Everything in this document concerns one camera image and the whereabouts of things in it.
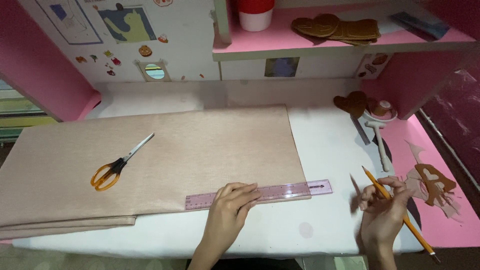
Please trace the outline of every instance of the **orange scissors handle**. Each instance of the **orange scissors handle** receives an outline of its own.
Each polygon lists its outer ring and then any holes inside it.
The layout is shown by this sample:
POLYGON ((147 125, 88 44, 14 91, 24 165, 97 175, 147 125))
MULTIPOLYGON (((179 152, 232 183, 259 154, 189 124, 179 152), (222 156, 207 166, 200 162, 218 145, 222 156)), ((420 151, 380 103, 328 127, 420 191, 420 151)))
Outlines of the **orange scissors handle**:
POLYGON ((116 160, 113 163, 103 165, 93 175, 92 180, 90 181, 90 184, 93 187, 95 187, 96 191, 104 191, 104 190, 107 190, 107 189, 111 188, 113 185, 115 185, 115 183, 120 178, 121 170, 123 169, 123 167, 125 167, 126 164, 127 164, 127 162, 123 161, 123 158, 119 158, 118 160, 116 160), (106 173, 104 173, 102 176, 100 176, 100 178, 97 179, 96 177, 98 176, 98 174, 106 168, 109 168, 108 171, 106 173), (108 185, 106 185, 104 187, 100 187, 101 185, 103 185, 103 183, 105 183, 114 174, 115 174, 115 178, 113 179, 112 182, 110 182, 108 185))

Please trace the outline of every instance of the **scissors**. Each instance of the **scissors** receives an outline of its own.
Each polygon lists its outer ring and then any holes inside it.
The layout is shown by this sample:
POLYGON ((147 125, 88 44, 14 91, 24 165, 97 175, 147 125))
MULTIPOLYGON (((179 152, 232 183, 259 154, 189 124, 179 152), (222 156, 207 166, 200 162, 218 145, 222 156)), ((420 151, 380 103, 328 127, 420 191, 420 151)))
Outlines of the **scissors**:
POLYGON ((126 155, 123 158, 117 159, 115 162, 103 165, 100 167, 96 173, 93 175, 92 180, 90 181, 90 184, 95 187, 96 191, 104 191, 109 188, 111 188, 115 183, 118 181, 120 178, 120 173, 123 167, 127 165, 127 161, 140 149, 144 144, 146 144, 153 136, 155 136, 155 133, 150 134, 145 140, 143 140, 141 143, 139 143, 137 146, 135 146, 132 150, 130 150, 130 153, 126 155), (103 171, 106 168, 110 168, 104 175, 102 175, 100 178, 96 179, 96 176, 103 171), (104 187, 100 187, 103 183, 105 183, 106 180, 108 180, 111 176, 116 174, 115 178, 111 183, 104 187))

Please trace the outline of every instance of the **shelf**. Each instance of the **shelf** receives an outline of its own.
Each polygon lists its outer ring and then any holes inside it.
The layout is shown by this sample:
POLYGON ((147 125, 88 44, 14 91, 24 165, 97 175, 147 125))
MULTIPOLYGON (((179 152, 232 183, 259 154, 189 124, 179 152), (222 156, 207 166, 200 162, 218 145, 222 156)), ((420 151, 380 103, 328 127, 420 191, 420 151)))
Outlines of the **shelf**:
POLYGON ((320 13, 335 13, 343 20, 377 19, 382 32, 388 27, 391 28, 393 24, 388 19, 388 15, 396 12, 388 13, 389 11, 400 10, 398 6, 372 4, 275 9, 272 24, 268 29, 260 32, 245 31, 238 23, 230 21, 231 44, 224 44, 216 39, 213 45, 213 60, 235 61, 325 54, 459 50, 473 46, 475 41, 474 38, 454 28, 451 28, 442 39, 435 42, 427 42, 407 30, 398 28, 399 31, 384 33, 376 43, 365 47, 330 40, 313 45, 311 41, 290 29, 290 24, 295 18, 313 18, 320 13))

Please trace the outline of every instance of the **scissor blade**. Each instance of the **scissor blade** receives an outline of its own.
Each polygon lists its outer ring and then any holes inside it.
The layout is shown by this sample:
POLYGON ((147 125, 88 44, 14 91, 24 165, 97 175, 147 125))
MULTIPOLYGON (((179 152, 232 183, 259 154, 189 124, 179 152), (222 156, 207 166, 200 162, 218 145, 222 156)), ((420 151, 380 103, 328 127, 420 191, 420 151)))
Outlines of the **scissor blade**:
POLYGON ((137 151, 140 149, 144 144, 146 144, 153 136, 155 136, 155 133, 150 134, 145 140, 143 140, 141 143, 139 143, 137 146, 135 146, 132 150, 130 150, 130 153, 123 157, 123 161, 127 162, 137 151))

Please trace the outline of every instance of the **hand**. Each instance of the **hand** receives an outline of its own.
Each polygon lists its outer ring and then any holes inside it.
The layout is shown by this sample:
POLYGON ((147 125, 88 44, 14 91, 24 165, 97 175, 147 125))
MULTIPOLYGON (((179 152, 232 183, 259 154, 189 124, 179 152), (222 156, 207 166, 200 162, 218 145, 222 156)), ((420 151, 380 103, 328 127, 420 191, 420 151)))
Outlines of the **hand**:
POLYGON ((363 190, 359 207, 363 212, 360 235, 365 245, 371 269, 396 269, 393 242, 403 226, 407 201, 413 191, 394 176, 378 179, 393 189, 393 199, 385 199, 374 185, 363 190))
POLYGON ((208 212, 204 236, 189 269, 210 269, 233 244, 245 224, 248 211, 262 196, 257 184, 230 183, 220 188, 208 212))

